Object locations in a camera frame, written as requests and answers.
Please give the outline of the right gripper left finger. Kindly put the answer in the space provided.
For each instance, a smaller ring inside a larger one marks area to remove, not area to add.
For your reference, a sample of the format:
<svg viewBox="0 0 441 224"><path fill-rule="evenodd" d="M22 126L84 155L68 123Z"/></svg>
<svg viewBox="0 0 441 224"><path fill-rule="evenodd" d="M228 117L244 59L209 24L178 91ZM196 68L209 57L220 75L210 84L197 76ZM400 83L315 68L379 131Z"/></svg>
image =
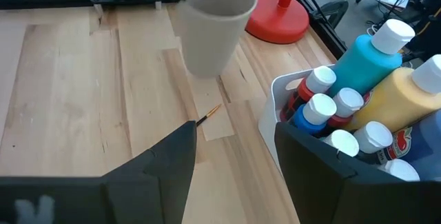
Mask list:
<svg viewBox="0 0 441 224"><path fill-rule="evenodd" d="M106 222L181 224L196 160L196 122L188 121L104 175Z"/></svg>

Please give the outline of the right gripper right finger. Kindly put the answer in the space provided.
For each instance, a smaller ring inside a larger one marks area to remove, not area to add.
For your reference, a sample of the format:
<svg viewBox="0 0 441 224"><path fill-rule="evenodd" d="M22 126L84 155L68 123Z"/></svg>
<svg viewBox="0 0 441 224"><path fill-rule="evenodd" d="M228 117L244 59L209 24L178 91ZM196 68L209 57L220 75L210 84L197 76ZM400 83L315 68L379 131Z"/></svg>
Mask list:
<svg viewBox="0 0 441 224"><path fill-rule="evenodd" d="M336 148L287 123L277 123L279 165L301 224L332 224L344 180L355 170Z"/></svg>

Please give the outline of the small blue paint bottle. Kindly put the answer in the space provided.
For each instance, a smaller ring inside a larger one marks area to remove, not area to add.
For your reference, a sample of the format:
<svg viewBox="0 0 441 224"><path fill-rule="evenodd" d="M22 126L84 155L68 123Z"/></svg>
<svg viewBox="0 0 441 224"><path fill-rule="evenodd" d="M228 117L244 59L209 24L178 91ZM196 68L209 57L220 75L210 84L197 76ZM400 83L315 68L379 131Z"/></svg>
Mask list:
<svg viewBox="0 0 441 224"><path fill-rule="evenodd" d="M336 113L334 100L326 94L313 95L308 102L299 106L290 118L289 124L308 134L321 132L327 121Z"/></svg>

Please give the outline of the white plastic bin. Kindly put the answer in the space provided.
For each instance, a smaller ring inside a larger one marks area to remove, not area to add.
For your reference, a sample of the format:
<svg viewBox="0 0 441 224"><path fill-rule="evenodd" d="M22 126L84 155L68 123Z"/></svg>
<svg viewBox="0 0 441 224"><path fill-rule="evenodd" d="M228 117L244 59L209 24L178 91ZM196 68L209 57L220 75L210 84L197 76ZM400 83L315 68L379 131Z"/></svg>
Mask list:
<svg viewBox="0 0 441 224"><path fill-rule="evenodd" d="M333 64L325 65L332 69ZM273 158L276 167L282 173L278 161L278 153L274 141L276 124L280 122L280 111L286 104L289 95L297 88L303 78L307 77L313 69L293 72L276 77L269 88L263 112L258 121L259 132Z"/></svg>

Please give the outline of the small black paint bottle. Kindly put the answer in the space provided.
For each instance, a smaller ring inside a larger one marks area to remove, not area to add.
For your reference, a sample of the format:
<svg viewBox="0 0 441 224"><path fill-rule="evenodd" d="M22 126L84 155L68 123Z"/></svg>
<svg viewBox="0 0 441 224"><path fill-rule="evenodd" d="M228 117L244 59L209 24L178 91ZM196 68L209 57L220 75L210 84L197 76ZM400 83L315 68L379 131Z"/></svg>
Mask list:
<svg viewBox="0 0 441 224"><path fill-rule="evenodd" d="M357 159L371 163L377 153L393 143L391 131L377 121L370 121L353 133L359 145Z"/></svg>

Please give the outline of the small dark red paint bottle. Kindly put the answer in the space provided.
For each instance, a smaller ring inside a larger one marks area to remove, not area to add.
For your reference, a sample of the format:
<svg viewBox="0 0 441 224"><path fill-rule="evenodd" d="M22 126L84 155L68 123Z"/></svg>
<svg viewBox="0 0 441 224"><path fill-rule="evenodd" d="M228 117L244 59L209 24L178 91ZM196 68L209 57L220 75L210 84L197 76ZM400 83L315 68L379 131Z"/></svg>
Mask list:
<svg viewBox="0 0 441 224"><path fill-rule="evenodd" d="M337 110L327 122L327 125L333 128L341 128L348 124L353 115L365 104L363 97L352 88L340 89L333 100Z"/></svg>

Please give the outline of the large yellow paint bottle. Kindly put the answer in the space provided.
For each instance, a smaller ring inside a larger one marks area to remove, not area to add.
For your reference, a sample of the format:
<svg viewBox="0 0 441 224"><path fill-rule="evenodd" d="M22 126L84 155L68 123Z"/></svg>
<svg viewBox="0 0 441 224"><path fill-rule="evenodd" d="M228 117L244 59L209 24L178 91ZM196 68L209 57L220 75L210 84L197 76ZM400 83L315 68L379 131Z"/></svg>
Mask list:
<svg viewBox="0 0 441 224"><path fill-rule="evenodd" d="M365 106L357 111L345 130L357 130L370 121L391 132L441 109L441 54L422 65L398 68L369 92Z"/></svg>

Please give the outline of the large purple paint bottle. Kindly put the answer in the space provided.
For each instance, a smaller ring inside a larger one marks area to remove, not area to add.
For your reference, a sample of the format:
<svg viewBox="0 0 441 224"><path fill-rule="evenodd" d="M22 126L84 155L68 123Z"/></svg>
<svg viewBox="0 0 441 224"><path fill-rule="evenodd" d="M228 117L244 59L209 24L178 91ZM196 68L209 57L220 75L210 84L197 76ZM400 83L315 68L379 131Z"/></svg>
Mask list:
<svg viewBox="0 0 441 224"><path fill-rule="evenodd" d="M392 144L374 158L376 164L402 159L423 181L441 181L441 110L395 132Z"/></svg>

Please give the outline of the large turquoise paint bottle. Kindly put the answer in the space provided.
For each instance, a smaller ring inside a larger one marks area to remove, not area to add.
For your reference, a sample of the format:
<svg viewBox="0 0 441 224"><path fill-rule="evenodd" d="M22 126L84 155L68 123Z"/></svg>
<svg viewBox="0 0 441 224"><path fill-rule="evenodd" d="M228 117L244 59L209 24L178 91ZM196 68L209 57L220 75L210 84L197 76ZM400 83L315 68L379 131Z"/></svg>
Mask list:
<svg viewBox="0 0 441 224"><path fill-rule="evenodd" d="M407 23L389 19L375 34L357 37L332 68L336 82L329 88L329 96L335 96L342 88L366 94L402 65L399 50L415 35Z"/></svg>

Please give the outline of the beige plastic cup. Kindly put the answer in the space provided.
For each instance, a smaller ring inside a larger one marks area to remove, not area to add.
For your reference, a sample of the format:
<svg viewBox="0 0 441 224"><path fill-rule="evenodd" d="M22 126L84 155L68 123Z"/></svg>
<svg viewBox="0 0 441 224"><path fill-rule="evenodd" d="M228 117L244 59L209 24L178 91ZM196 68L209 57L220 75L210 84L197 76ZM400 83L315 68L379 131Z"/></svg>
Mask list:
<svg viewBox="0 0 441 224"><path fill-rule="evenodd" d="M202 78L220 75L256 5L257 0L181 0L176 12L187 70Z"/></svg>

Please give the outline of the black paintbrush orange bristles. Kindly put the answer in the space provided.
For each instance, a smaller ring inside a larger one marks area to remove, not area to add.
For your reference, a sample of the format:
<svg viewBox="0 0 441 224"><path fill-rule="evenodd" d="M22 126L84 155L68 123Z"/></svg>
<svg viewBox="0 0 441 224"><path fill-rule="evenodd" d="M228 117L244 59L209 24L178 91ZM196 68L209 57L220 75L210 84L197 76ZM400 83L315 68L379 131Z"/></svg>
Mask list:
<svg viewBox="0 0 441 224"><path fill-rule="evenodd" d="M200 126L204 121L206 121L211 115L213 115L219 108L220 108L221 104L218 104L216 107L214 107L213 109L211 109L205 116L201 117L199 120L197 120L196 122L196 126Z"/></svg>

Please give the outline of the red desk lamp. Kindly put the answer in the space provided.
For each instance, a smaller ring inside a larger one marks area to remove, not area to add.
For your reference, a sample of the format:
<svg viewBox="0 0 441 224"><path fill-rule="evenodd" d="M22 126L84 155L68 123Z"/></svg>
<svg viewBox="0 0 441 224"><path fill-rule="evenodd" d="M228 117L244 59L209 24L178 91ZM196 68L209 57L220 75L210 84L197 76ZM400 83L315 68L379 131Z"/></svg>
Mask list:
<svg viewBox="0 0 441 224"><path fill-rule="evenodd" d="M257 0L245 30L277 44L295 43L309 27L309 14L297 0Z"/></svg>

